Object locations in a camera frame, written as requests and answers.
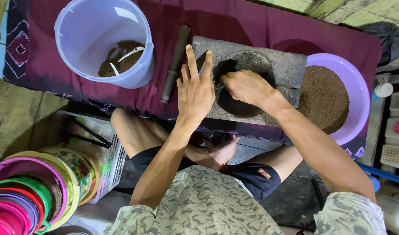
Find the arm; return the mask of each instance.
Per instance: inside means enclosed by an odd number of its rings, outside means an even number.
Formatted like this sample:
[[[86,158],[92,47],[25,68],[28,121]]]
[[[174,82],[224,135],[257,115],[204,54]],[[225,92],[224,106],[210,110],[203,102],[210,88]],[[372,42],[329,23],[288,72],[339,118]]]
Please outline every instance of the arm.
[[[362,169],[261,76],[242,70],[230,72],[221,80],[234,99],[254,104],[276,119],[302,158],[323,179],[330,193],[353,192],[376,203],[373,185]]]
[[[157,207],[175,178],[189,138],[215,101],[214,83],[211,78],[211,51],[207,51],[202,76],[198,75],[197,63],[190,45],[186,46],[186,55],[188,64],[182,66],[183,78],[176,81],[179,115],[175,127],[137,182],[130,206],[146,205],[152,209]]]

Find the white bottle cap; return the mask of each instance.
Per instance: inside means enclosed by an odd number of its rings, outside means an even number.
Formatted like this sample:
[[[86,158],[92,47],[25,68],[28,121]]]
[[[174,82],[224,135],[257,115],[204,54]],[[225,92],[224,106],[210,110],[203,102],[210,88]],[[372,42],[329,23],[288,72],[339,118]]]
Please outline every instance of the white bottle cap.
[[[390,83],[380,83],[375,87],[375,95],[378,97],[387,97],[392,94],[394,88]]]

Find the ground coffee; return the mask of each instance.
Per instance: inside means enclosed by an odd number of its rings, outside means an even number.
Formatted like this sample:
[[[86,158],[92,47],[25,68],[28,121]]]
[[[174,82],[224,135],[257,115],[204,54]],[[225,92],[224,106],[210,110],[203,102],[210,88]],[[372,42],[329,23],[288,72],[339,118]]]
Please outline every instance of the ground coffee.
[[[340,129],[349,113],[349,97],[342,80],[323,66],[309,66],[304,72],[298,105],[300,111],[325,133]]]
[[[131,56],[126,57],[122,61],[118,62],[124,55],[133,51],[136,47],[143,46],[140,42],[134,40],[122,40],[114,46],[110,52],[108,52],[108,57],[106,61],[99,67],[98,76],[99,77],[112,77],[115,76],[115,72],[111,67],[110,63],[113,63],[117,71],[121,74],[129,70],[137,61],[140,59],[143,51],[136,52]]]

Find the maroon cloth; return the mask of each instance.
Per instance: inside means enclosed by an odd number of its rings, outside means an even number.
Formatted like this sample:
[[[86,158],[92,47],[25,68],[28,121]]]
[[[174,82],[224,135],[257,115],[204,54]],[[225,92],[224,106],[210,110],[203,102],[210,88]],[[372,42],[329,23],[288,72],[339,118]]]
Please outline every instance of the maroon cloth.
[[[175,118],[178,113],[176,92],[169,104],[159,102],[180,26],[187,24],[192,36],[227,40],[244,45],[265,47],[311,55],[331,53],[350,61],[363,75],[372,94],[376,65],[381,57],[379,40],[346,27],[325,23],[305,16],[265,7],[245,0],[139,0],[134,1],[145,14],[154,43],[156,71],[144,87],[124,89],[108,83],[93,82],[70,70],[56,47],[53,30],[57,15],[70,0],[23,0],[17,9],[10,5],[7,31],[15,31],[15,22],[24,26],[24,44],[28,61],[16,74],[15,64],[7,55],[4,76],[8,82],[63,96],[91,99],[105,104],[137,109],[161,119]],[[15,40],[13,33],[7,41]],[[285,134],[266,126],[206,119],[205,128],[235,132],[255,138],[288,143]],[[361,131],[359,146],[364,146],[367,124]]]

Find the purple basin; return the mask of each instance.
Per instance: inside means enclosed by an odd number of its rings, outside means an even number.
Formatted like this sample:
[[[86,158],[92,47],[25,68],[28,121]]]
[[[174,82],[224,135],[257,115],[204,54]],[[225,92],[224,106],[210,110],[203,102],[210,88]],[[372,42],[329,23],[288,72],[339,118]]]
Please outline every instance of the purple basin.
[[[349,114],[342,128],[329,135],[339,145],[346,144],[359,134],[368,119],[371,102],[365,80],[353,64],[340,56],[314,54],[307,58],[307,67],[312,65],[332,70],[346,87],[349,95]]]

